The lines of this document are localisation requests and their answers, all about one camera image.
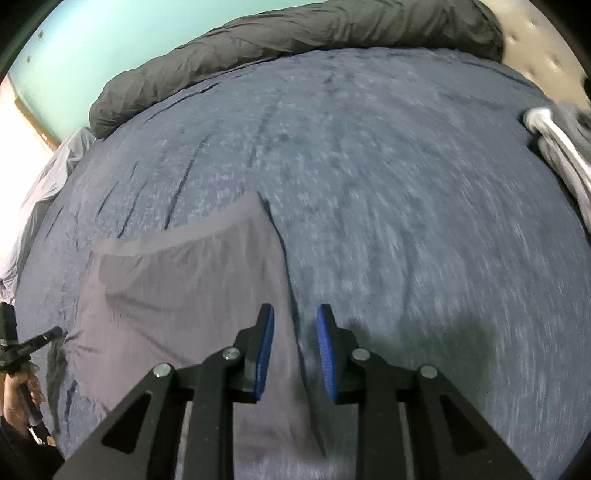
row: blue gripper pad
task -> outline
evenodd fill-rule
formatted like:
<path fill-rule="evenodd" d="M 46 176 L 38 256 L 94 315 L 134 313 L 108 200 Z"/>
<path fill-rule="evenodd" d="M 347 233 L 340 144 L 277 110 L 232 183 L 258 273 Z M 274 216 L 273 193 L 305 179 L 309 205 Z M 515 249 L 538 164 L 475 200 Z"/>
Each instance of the blue gripper pad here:
<path fill-rule="evenodd" d="M 261 342 L 261 349 L 256 358 L 256 378 L 255 378 L 255 397 L 261 399 L 267 383 L 267 370 L 269 368 L 269 359 L 271 358 L 271 346 L 273 344 L 273 333 L 275 332 L 275 311 L 269 307 L 269 314 L 265 324 L 265 333 Z"/>
<path fill-rule="evenodd" d="M 318 344 L 320 347 L 320 362 L 322 364 L 324 387 L 330 400 L 335 402 L 337 394 L 335 356 L 332 345 L 330 344 L 328 328 L 326 327 L 326 320 L 324 319 L 321 307 L 318 307 L 316 311 L 316 334 L 318 335 Z"/>

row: dark gray comforter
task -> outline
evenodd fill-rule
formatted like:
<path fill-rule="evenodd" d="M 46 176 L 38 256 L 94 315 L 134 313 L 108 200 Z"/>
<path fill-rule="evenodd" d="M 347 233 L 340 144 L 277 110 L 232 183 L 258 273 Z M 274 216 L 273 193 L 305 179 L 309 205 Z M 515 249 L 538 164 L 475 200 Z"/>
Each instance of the dark gray comforter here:
<path fill-rule="evenodd" d="M 314 51 L 183 90 L 95 143 L 68 180 L 22 275 L 20 336 L 72 325 L 95 239 L 184 225 L 256 190 L 285 243 L 329 459 L 266 458 L 237 478 L 352 478 L 354 411 L 329 406 L 319 381 L 313 322 L 330 302 L 390 362 L 438 365 L 536 478 L 556 479 L 591 427 L 591 249 L 526 147 L 519 113 L 545 102 L 509 67 L 421 49 Z M 49 369 L 35 360 L 64 371 L 50 418 L 69 455 L 91 405 L 58 349 Z"/>
<path fill-rule="evenodd" d="M 501 61 L 503 37 L 478 0 L 329 0 L 228 22 L 109 81 L 90 107 L 93 133 L 118 126 L 184 88 L 229 70 L 310 50 L 456 48 Z"/>

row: bolt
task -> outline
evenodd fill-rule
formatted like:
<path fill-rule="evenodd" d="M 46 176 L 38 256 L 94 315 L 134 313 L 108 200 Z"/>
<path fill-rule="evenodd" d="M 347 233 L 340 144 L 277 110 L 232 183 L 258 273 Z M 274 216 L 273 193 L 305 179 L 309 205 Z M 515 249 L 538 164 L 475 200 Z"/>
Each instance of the bolt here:
<path fill-rule="evenodd" d="M 432 365 L 423 365 L 420 369 L 420 372 L 422 376 L 428 378 L 429 380 L 433 380 L 433 378 L 439 374 L 437 368 Z"/>
<path fill-rule="evenodd" d="M 353 350 L 351 356 L 358 362 L 365 362 L 366 360 L 369 360 L 371 354 L 365 348 L 356 348 Z"/>
<path fill-rule="evenodd" d="M 169 364 L 158 364 L 154 367 L 152 373 L 156 375 L 156 377 L 162 378 L 166 377 L 171 372 L 171 370 L 172 368 Z"/>
<path fill-rule="evenodd" d="M 235 346 L 229 346 L 228 348 L 224 349 L 224 351 L 222 352 L 222 355 L 226 360 L 235 360 L 241 354 L 242 354 L 242 352 L 238 348 L 236 348 Z"/>

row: teal wall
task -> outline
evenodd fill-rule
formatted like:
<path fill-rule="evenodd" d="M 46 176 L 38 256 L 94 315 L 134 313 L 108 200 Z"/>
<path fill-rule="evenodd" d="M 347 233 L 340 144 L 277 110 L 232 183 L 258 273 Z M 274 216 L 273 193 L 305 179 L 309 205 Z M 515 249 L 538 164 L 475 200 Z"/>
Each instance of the teal wall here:
<path fill-rule="evenodd" d="M 88 125 L 88 110 L 103 85 L 123 70 L 234 18 L 306 3 L 63 0 L 20 52 L 9 75 L 37 119 L 65 140 Z"/>

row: bed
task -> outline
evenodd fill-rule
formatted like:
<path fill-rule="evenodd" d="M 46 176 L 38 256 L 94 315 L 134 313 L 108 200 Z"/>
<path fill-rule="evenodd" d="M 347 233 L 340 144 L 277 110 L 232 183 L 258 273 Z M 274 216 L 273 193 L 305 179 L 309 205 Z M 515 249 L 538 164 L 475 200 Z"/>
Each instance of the bed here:
<path fill-rule="evenodd" d="M 133 115 L 120 103 L 128 118 L 97 135 L 38 231 L 17 291 L 21 337 L 71 327 L 95 240 L 185 225 L 257 191 L 285 246 L 328 460 L 264 459 L 239 478 L 352 478 L 355 412 L 328 405 L 318 372 L 324 302 L 389 362 L 437 365 L 535 478 L 558 478 L 591 430 L 591 249 L 519 121 L 548 99 L 491 59 L 495 39 L 488 58 L 311 50 L 225 69 Z M 60 345 L 35 361 L 69 456 L 95 409 Z"/>

